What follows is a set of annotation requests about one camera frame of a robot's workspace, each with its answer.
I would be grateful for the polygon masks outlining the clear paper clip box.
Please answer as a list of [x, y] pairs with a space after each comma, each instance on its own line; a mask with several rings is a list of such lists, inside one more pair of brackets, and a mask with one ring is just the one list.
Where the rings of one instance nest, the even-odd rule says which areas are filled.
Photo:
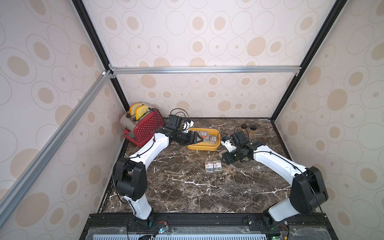
[[205, 171], [206, 173], [214, 173], [214, 163], [213, 162], [205, 162]]
[[213, 167], [214, 167], [215, 173], [222, 173], [223, 172], [223, 167], [222, 167], [221, 161], [213, 161]]

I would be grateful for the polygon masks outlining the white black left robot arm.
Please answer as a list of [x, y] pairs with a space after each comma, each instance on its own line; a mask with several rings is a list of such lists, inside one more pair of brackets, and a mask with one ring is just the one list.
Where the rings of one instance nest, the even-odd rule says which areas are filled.
[[171, 142], [189, 146], [203, 141], [198, 132], [189, 131], [186, 133], [160, 127], [155, 131], [152, 139], [139, 151], [116, 162], [112, 175], [116, 193], [131, 206], [137, 219], [144, 221], [147, 225], [151, 225], [153, 222], [153, 209], [145, 195], [148, 187], [147, 168], [152, 161]]

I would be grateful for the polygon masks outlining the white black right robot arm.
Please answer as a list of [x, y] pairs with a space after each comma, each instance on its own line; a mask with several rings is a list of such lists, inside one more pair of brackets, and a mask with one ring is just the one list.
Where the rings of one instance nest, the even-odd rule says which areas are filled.
[[259, 141], [238, 145], [230, 140], [221, 142], [227, 149], [222, 162], [227, 165], [247, 158], [261, 163], [285, 179], [291, 186], [290, 195], [263, 212], [263, 224], [273, 229], [280, 222], [296, 215], [309, 215], [328, 199], [328, 193], [321, 171], [316, 167], [307, 168], [276, 153]]

